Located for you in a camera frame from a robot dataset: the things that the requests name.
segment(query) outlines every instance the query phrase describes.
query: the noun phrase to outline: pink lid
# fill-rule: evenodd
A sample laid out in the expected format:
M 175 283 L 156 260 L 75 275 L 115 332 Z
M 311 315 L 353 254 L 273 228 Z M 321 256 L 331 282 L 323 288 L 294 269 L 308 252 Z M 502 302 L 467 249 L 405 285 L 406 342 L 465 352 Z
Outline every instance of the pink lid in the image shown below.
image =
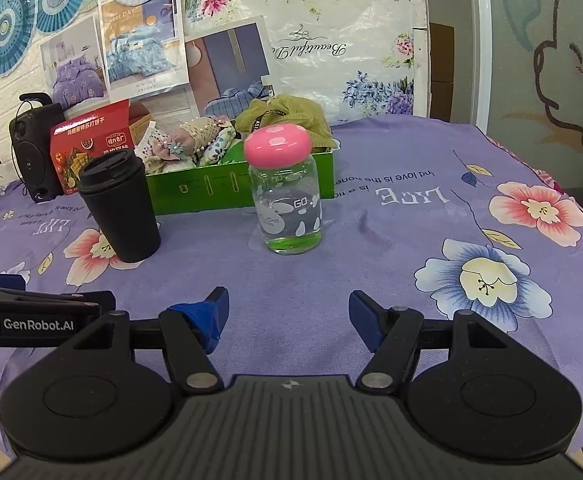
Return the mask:
M 277 170 L 302 162 L 311 154 L 311 138 L 297 124 L 272 124 L 249 135 L 244 157 L 254 168 Z

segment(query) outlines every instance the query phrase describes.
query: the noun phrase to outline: purple bedding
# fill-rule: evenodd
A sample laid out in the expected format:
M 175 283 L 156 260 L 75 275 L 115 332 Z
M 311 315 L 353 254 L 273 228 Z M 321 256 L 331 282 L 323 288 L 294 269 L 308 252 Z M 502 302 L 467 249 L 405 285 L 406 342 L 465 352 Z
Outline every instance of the purple bedding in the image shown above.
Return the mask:
M 56 69 L 53 87 L 53 102 L 60 103 L 63 110 L 92 97 L 103 97 L 102 81 L 96 67 L 86 62 L 84 56 L 73 59 Z
M 132 318 L 223 285 L 231 311 L 211 359 L 231 374 L 349 374 L 369 353 L 350 324 L 356 288 L 385 306 L 485 316 L 566 375 L 583 399 L 583 213 L 471 126 L 378 116 L 334 128 L 337 198 L 315 249 L 264 247 L 252 208 L 161 216 L 140 264 L 108 248 L 80 196 L 0 198 L 0 272 L 29 290 L 110 289 Z M 0 349 L 0 393 L 47 349 Z M 421 368 L 445 358 L 424 352 Z M 136 359 L 166 377 L 161 352 Z M 583 445 L 583 417 L 572 449 Z

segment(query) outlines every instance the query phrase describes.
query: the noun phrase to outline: cup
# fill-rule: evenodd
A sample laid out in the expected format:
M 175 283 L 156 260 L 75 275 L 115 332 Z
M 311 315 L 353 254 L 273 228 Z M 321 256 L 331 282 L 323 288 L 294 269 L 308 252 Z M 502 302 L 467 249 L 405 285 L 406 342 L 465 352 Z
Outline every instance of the cup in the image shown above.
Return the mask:
M 140 262 L 158 250 L 160 233 L 145 166 L 133 150 L 91 160 L 80 171 L 78 191 L 123 262 Z

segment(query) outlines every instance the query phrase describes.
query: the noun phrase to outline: speaker handle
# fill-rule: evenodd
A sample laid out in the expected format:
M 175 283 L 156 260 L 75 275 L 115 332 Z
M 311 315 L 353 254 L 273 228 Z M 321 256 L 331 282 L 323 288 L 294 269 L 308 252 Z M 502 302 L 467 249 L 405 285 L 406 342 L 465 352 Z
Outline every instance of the speaker handle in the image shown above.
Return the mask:
M 45 92 L 28 92 L 27 94 L 21 94 L 19 99 L 23 103 L 26 101 L 37 101 L 43 106 L 53 104 L 51 97 Z

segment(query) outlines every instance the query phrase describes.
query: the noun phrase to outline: jar bottom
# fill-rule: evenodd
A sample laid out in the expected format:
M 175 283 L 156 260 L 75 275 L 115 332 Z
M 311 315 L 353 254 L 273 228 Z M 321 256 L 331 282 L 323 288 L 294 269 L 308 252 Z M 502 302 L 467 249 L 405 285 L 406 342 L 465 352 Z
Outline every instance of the jar bottom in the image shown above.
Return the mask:
M 278 254 L 302 254 L 318 245 L 323 232 L 321 230 L 302 236 L 285 236 L 265 240 L 267 247 Z

